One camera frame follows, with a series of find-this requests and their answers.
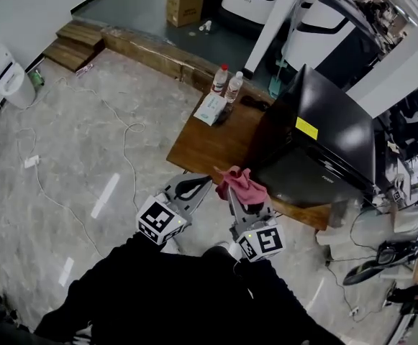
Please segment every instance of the wooden table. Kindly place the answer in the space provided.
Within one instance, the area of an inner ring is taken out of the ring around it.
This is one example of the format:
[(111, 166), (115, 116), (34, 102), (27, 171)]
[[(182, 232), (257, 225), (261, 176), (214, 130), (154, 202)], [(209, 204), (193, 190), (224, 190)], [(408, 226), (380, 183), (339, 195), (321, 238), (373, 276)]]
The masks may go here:
[[(208, 90), (205, 88), (193, 113), (207, 93)], [(264, 114), (240, 104), (239, 99), (245, 95), (268, 103), (273, 101), (263, 92), (245, 83), (234, 103), (230, 117), (223, 125), (209, 126), (196, 119), (192, 113), (169, 152), (167, 161), (192, 173), (208, 174), (216, 184), (222, 181), (222, 177), (215, 171), (215, 166), (220, 170), (228, 170), (233, 165), (243, 165), (250, 141)], [(272, 198), (272, 201), (277, 212), (319, 230), (327, 228), (330, 205), (299, 208), (277, 198)]]

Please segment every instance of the water bottle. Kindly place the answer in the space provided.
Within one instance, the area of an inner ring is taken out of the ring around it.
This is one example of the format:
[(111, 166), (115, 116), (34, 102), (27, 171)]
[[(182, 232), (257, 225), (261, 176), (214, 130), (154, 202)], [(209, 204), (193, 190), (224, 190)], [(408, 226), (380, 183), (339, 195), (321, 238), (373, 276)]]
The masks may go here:
[(217, 95), (221, 95), (227, 79), (228, 65), (223, 64), (222, 67), (215, 74), (214, 82), (210, 91), (216, 93)]
[(224, 95), (230, 104), (235, 101), (243, 83), (244, 80), (242, 79), (242, 72), (237, 72), (236, 75), (231, 78), (226, 94)]

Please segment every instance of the wooden stairs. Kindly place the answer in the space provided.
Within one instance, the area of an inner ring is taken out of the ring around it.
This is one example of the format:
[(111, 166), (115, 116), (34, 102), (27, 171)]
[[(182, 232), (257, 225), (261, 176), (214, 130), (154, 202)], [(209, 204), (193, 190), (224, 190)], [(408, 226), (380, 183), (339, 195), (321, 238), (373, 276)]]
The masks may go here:
[(91, 24), (71, 21), (57, 31), (57, 39), (42, 53), (75, 73), (105, 48), (100, 30)]

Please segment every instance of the yellow sticky note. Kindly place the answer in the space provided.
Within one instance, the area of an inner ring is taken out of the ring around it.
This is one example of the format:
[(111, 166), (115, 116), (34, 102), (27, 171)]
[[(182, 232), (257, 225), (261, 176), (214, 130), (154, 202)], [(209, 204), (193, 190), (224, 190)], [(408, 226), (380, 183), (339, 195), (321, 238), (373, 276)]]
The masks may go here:
[(300, 129), (303, 133), (308, 134), (312, 139), (317, 140), (317, 128), (314, 128), (310, 123), (304, 121), (302, 118), (296, 118), (295, 127)]

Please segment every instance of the red towel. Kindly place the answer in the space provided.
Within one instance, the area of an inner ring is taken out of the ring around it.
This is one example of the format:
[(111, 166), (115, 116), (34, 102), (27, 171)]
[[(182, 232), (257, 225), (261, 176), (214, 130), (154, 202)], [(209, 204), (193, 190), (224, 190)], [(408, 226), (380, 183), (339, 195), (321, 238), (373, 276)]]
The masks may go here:
[(227, 201), (228, 186), (244, 205), (263, 203), (268, 197), (266, 188), (250, 179), (250, 169), (242, 171), (239, 166), (232, 166), (228, 171), (215, 170), (223, 175), (223, 181), (215, 189), (221, 199)]

